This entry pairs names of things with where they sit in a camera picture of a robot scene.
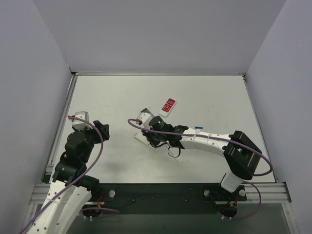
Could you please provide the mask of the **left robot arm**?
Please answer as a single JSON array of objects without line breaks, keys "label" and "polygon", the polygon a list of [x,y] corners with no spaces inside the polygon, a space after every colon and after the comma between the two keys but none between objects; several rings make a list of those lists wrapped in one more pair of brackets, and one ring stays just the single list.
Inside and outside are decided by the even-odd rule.
[{"label": "left robot arm", "polygon": [[110,138],[109,125],[68,118],[74,131],[67,137],[42,208],[21,229],[22,234],[65,234],[85,203],[99,197],[99,180],[87,175],[97,161],[89,167],[86,164],[96,144],[103,151]]}]

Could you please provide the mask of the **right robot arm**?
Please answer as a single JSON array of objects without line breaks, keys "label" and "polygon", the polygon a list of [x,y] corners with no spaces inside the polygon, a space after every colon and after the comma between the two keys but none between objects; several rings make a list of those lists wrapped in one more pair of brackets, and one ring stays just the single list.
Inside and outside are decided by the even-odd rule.
[{"label": "right robot arm", "polygon": [[160,131],[142,134],[154,148],[167,144],[170,148],[196,149],[225,158],[229,171],[221,180],[221,187],[233,193],[244,180],[251,180],[261,159],[261,150],[242,132],[229,135],[209,134],[187,126],[172,126],[160,116],[141,120],[144,128]]}]

